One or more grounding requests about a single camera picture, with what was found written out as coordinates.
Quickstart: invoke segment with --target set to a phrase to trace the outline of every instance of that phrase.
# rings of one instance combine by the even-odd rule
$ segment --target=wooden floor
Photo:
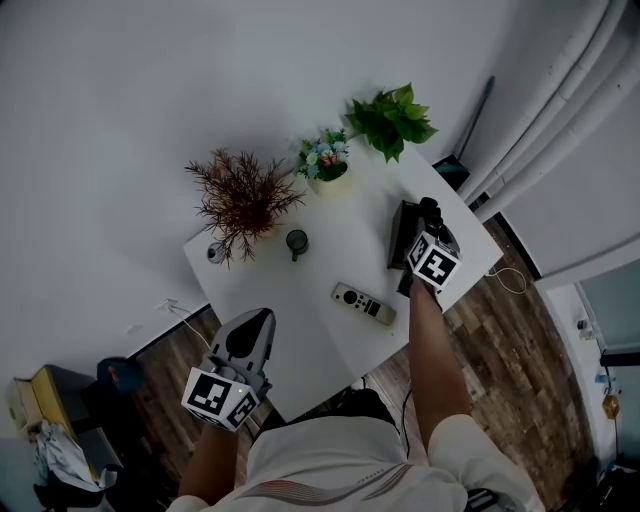
[[[531,275],[517,251],[495,223],[489,231],[505,253],[496,266],[515,267]],[[500,277],[520,289],[511,271]],[[506,291],[495,277],[485,277],[446,313],[453,347],[463,368],[473,416],[497,446],[531,476],[547,508],[559,507],[571,491],[567,479],[580,472],[593,456],[586,414],[573,369],[562,342],[537,292]],[[205,310],[191,325],[211,339],[219,323]],[[147,443],[164,469],[176,480],[189,461],[201,423],[180,405],[189,371],[204,352],[202,340],[186,327],[175,330],[145,350],[138,361],[147,378],[135,400],[147,425]],[[396,423],[410,385],[405,348],[367,377]],[[271,406],[265,403],[248,421],[255,433]],[[419,439],[413,401],[406,427],[414,463],[426,461]],[[236,481],[244,482],[251,439],[240,433]]]

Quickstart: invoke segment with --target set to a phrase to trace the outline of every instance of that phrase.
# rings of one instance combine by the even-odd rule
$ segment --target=small plant pot
[[[352,171],[347,167],[344,174],[337,177],[335,180],[322,181],[310,179],[307,181],[309,182],[311,190],[313,190],[318,197],[335,197],[351,188],[353,175]]]

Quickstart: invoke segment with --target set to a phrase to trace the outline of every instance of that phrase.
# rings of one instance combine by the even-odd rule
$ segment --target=small flowers
[[[306,170],[307,176],[309,178],[315,178],[318,175],[319,170],[320,169],[318,169],[318,166],[316,164],[308,165]]]
[[[333,153],[333,148],[326,142],[323,142],[321,144],[318,144],[318,146],[316,147],[316,151],[320,156],[331,156],[331,153]]]
[[[333,149],[337,153],[344,153],[347,150],[347,148],[348,148],[347,143],[341,140],[338,140],[333,143]]]
[[[318,139],[315,144],[306,139],[302,141],[298,173],[309,179],[332,181],[347,170],[349,145],[344,130],[324,132],[326,141]]]

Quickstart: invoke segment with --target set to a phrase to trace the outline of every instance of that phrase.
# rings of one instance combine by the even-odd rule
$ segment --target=forearm
[[[197,496],[214,505],[233,491],[238,456],[238,435],[206,425],[178,494]]]
[[[426,449],[442,420],[471,410],[440,308],[417,278],[411,288],[409,351],[413,402]]]

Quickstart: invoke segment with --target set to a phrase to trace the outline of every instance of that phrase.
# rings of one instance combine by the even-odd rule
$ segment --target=white table
[[[202,232],[184,246],[195,275],[221,322],[259,307],[276,315],[271,359],[265,372],[269,398],[290,421],[355,382],[408,343],[409,300],[396,292],[401,271],[387,270],[391,219],[402,199],[423,196],[440,204],[442,217],[460,245],[460,268],[439,296],[448,309],[502,256],[489,233],[458,195],[412,147],[400,163],[352,141],[349,190],[318,198],[308,190],[306,206],[293,209],[283,225],[256,247],[255,261],[241,258],[215,265],[207,259],[213,242]],[[304,189],[303,177],[296,187]],[[297,263],[285,244],[291,229],[309,236],[309,251]],[[390,327],[338,304],[338,282],[397,310]]]

